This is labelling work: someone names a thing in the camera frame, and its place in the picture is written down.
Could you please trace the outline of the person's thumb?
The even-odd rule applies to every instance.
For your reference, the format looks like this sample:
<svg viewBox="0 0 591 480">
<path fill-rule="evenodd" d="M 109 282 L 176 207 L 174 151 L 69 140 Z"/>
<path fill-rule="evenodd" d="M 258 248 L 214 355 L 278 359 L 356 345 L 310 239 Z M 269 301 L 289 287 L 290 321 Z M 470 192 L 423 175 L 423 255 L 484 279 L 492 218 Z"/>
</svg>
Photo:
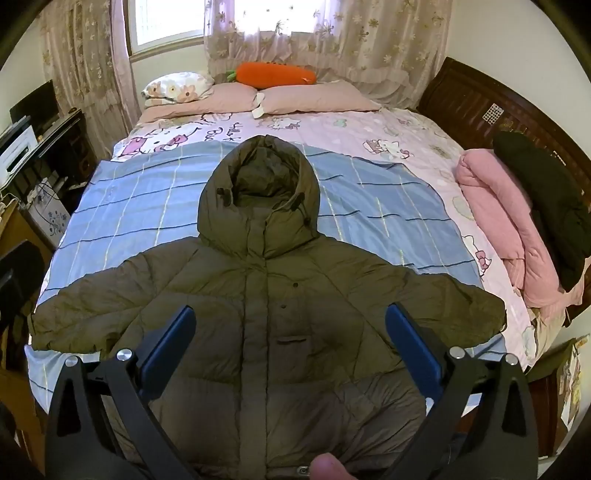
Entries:
<svg viewBox="0 0 591 480">
<path fill-rule="evenodd" d="M 355 480 L 346 467 L 331 453 L 315 457 L 310 465 L 311 480 Z"/>
</svg>

